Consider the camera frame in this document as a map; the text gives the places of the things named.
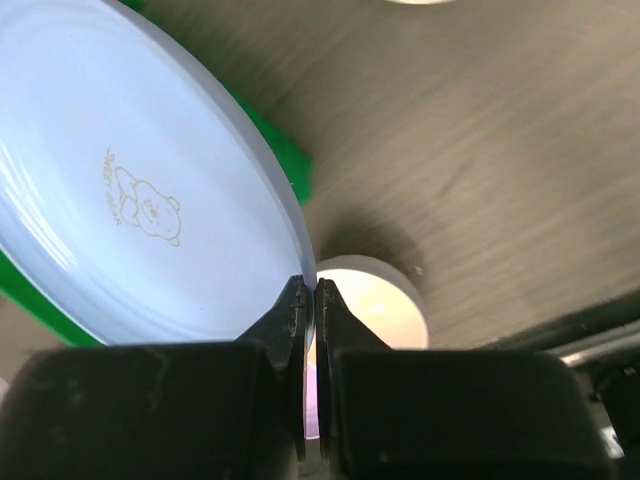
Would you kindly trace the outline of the purple plate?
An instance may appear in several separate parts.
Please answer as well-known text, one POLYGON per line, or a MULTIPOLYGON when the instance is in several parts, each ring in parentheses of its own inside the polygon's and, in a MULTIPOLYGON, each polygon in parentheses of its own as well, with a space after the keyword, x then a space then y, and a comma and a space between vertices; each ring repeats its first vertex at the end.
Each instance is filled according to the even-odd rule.
POLYGON ((318 418, 317 370, 315 366, 307 366, 305 381, 305 438, 307 440, 313 440, 320 437, 318 418))

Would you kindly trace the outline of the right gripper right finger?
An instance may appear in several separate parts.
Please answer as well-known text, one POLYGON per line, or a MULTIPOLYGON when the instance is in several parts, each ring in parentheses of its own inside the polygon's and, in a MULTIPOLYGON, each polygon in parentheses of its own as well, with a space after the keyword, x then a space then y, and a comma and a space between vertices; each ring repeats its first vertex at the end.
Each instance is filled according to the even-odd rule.
POLYGON ((315 292, 320 448, 335 479, 614 479, 572 371, 518 350, 395 350, 315 292))

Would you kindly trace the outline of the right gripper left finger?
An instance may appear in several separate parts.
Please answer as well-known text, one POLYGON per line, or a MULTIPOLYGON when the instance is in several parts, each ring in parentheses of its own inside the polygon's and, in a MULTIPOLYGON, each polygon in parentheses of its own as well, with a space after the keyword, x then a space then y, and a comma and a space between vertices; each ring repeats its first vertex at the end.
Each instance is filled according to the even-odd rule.
POLYGON ((227 342, 42 351, 1 405, 5 479, 294 479, 308 289, 227 342))

